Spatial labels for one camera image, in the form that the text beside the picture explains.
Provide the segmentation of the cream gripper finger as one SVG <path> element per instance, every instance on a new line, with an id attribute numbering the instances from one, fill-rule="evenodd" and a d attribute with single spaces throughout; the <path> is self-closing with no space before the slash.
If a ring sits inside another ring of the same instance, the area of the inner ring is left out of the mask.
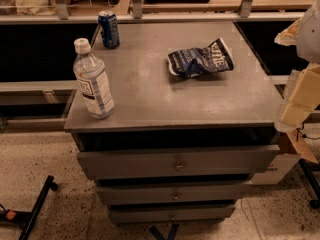
<path id="1" fill-rule="evenodd" d="M 282 46 L 295 45 L 297 43 L 297 36 L 300 23 L 300 19 L 294 21 L 286 29 L 277 34 L 277 36 L 274 39 L 274 42 Z"/>
<path id="2" fill-rule="evenodd" d="M 287 133 L 299 128 L 320 104 L 320 65 L 310 63 L 302 71 L 293 70 L 288 77 L 275 128 Z"/>

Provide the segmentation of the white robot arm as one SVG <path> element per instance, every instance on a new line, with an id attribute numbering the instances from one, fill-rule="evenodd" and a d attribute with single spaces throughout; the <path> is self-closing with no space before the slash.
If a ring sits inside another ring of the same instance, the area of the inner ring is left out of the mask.
<path id="1" fill-rule="evenodd" d="M 275 128 L 291 132 L 320 104 L 320 0 L 314 2 L 302 18 L 278 33 L 274 42 L 294 45 L 298 57 L 309 63 L 302 71 L 291 71 L 277 112 Z"/>

